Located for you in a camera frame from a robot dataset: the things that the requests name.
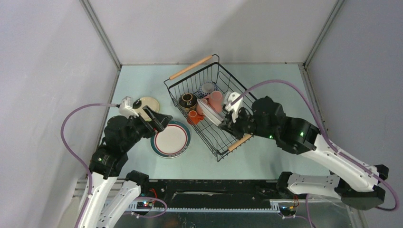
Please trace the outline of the small pink cup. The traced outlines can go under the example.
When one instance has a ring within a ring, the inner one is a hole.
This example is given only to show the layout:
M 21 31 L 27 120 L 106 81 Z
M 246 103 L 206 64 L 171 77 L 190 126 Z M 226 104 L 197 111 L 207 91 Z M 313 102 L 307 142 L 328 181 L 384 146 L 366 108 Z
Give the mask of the small pink cup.
M 207 99 L 204 99 L 204 98 L 197 99 L 196 112 L 197 112 L 199 115 L 205 115 L 205 114 L 204 114 L 204 109 L 203 109 L 201 103 L 208 104 L 208 100 L 207 100 Z

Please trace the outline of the cream plate with plum blossom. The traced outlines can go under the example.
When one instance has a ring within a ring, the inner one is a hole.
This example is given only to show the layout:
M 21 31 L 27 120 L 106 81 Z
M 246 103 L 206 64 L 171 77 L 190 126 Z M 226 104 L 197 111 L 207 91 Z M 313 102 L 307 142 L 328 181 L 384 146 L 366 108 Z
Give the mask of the cream plate with plum blossom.
M 133 104 L 134 110 L 143 117 L 143 119 L 147 122 L 151 121 L 151 117 L 143 110 L 143 107 L 148 106 L 151 110 L 155 112 L 159 112 L 160 104 L 159 102 L 154 99 L 153 97 L 141 97 L 136 100 Z

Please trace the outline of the orange cup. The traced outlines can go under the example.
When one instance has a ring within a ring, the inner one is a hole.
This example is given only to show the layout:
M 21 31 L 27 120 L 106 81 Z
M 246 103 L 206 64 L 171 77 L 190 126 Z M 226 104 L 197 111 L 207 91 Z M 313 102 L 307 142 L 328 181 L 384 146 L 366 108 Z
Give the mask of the orange cup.
M 204 120 L 204 115 L 198 114 L 195 110 L 188 112 L 187 122 L 191 125 L 197 125 L 200 121 Z

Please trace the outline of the green red rim plate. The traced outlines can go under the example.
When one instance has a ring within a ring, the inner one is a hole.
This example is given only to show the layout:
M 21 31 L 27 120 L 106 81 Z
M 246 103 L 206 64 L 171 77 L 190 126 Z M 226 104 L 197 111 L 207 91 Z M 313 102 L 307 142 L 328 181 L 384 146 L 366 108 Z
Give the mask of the green red rim plate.
M 154 153 L 162 158 L 171 159 L 182 155 L 191 142 L 191 132 L 182 122 L 170 121 L 167 127 L 150 139 Z

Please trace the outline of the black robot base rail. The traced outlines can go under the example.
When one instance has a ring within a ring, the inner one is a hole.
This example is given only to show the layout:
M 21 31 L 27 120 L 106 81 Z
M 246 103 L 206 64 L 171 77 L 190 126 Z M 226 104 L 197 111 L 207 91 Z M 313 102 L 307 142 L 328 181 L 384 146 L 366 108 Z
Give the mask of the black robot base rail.
M 295 198 L 275 180 L 153 179 L 140 195 L 163 200 L 169 209 L 271 209 L 272 200 Z

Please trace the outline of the Just To Eat plate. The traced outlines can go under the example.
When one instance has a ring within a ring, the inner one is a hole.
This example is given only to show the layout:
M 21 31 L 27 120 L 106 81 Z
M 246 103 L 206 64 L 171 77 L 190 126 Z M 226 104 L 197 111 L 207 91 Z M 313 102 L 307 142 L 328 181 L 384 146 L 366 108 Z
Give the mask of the Just To Eat plate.
M 208 104 L 201 103 L 201 105 L 204 109 L 205 117 L 207 117 L 213 124 L 219 126 L 224 122 L 224 118 Z

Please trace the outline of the large pink cup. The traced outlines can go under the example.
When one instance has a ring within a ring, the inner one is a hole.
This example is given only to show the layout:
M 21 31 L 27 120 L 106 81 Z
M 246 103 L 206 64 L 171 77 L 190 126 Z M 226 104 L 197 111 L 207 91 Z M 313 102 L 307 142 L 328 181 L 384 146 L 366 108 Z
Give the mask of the large pink cup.
M 213 91 L 208 95 L 209 105 L 218 113 L 222 111 L 223 94 L 220 91 Z

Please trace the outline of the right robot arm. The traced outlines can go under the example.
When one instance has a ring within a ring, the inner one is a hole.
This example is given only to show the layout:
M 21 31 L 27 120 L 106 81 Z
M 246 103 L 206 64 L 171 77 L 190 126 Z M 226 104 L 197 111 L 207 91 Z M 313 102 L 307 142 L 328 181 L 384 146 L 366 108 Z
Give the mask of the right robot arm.
M 369 210 L 383 204 L 388 168 L 371 166 L 343 150 L 334 151 L 320 130 L 310 122 L 288 117 L 281 104 L 269 97 L 255 100 L 251 109 L 241 104 L 238 93 L 227 94 L 223 104 L 226 115 L 219 127 L 237 139 L 245 135 L 272 139 L 277 147 L 294 155 L 311 159 L 329 169 L 326 176 L 304 176 L 284 171 L 278 178 L 276 191 L 284 199 L 293 194 L 313 194 L 340 199 L 346 205 Z

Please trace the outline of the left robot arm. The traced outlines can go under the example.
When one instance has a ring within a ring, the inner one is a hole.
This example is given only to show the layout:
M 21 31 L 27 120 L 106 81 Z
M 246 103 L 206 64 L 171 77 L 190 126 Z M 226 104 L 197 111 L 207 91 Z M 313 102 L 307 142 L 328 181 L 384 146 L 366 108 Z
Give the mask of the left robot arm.
M 144 198 L 150 192 L 149 176 L 131 171 L 113 200 L 105 206 L 107 196 L 117 181 L 122 168 L 128 161 L 130 149 L 141 139 L 149 139 L 162 132 L 173 119 L 171 115 L 160 114 L 148 106 L 143 110 L 151 118 L 127 112 L 107 121 L 104 137 L 93 153 L 87 181 L 87 196 L 81 200 L 81 211 L 76 228 L 113 228 L 137 197 Z

